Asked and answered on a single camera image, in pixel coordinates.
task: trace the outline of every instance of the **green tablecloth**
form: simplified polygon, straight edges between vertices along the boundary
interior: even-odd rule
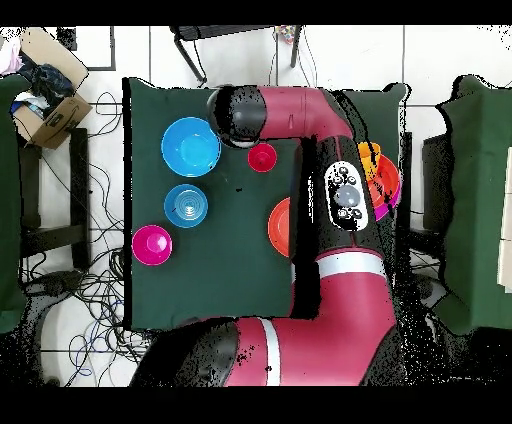
[[[180,177],[162,159],[163,133],[183,117],[206,119],[212,90],[155,89],[130,79],[130,91],[132,233],[157,224],[173,239],[173,253],[163,265],[147,267],[133,258],[132,328],[170,329],[194,317],[286,315],[290,265],[270,244],[267,220],[274,206],[290,195],[296,142],[274,143],[278,162],[266,174],[249,168],[247,151],[223,147],[211,172]],[[401,84],[387,92],[347,93],[365,119],[371,140],[381,144],[384,154],[392,152],[395,163],[398,104],[405,93]],[[173,226],[163,210],[169,190],[183,183],[196,185],[208,199],[208,215],[191,229]]]
[[[453,219],[445,237],[444,279],[452,294],[435,311],[456,334],[512,329],[512,294],[497,284],[512,92],[467,76],[441,106],[454,153]]]
[[[25,308],[18,286],[21,244],[21,187],[16,126],[10,113],[14,98],[30,88],[21,75],[0,77],[0,333],[11,331]]]

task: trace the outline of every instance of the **orange bowl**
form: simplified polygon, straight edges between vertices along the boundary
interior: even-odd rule
[[[268,238],[272,246],[283,256],[288,257],[290,237],[290,198],[281,200],[268,219]]]

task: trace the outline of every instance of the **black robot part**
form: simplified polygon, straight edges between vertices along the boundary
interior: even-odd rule
[[[256,86],[222,87],[208,99],[208,121],[230,147],[251,147],[267,119],[265,100]]]

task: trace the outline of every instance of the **white stripe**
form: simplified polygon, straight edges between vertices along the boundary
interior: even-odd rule
[[[376,255],[365,252],[343,252],[317,261],[320,278],[349,272],[369,272],[387,278],[384,263]]]
[[[263,325],[267,338],[267,386],[279,386],[281,384],[281,355],[279,354],[277,333],[268,319],[258,319]]]

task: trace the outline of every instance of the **orange plate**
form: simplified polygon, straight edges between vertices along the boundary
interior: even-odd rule
[[[268,219],[268,238],[272,246],[283,256],[288,257],[290,234],[290,198],[281,200]]]
[[[373,180],[368,181],[374,209],[384,204],[385,193],[390,195],[389,200],[391,200],[393,194],[398,190],[398,183],[399,176],[396,166],[386,156],[381,154],[377,176]]]

